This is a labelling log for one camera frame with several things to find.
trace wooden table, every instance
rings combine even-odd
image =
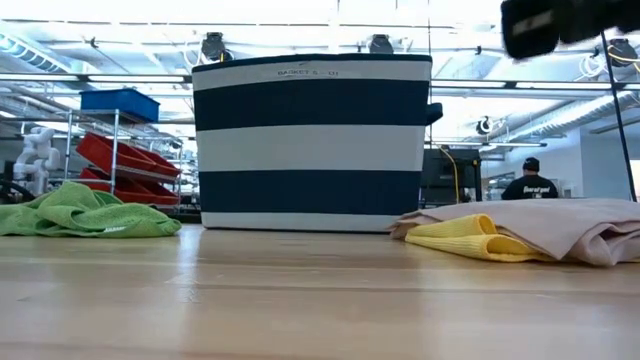
[[[638,270],[197,226],[0,238],[0,359],[637,359]]]

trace yellow cloth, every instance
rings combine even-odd
[[[555,261],[520,240],[498,234],[487,215],[471,215],[409,230],[405,241],[470,258],[500,262]]]

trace man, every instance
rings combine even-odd
[[[524,176],[516,179],[502,193],[502,200],[557,199],[558,189],[549,179],[538,175],[540,161],[528,158],[522,165]]]

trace green cloth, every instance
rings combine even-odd
[[[17,205],[0,205],[0,236],[142,238],[171,236],[180,222],[142,204],[66,182],[58,190]]]

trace black cap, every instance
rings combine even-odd
[[[522,169],[523,170],[529,170],[529,171],[535,171],[535,172],[539,172],[540,171],[540,161],[536,158],[527,158],[527,160],[524,161],[524,164],[522,164]]]

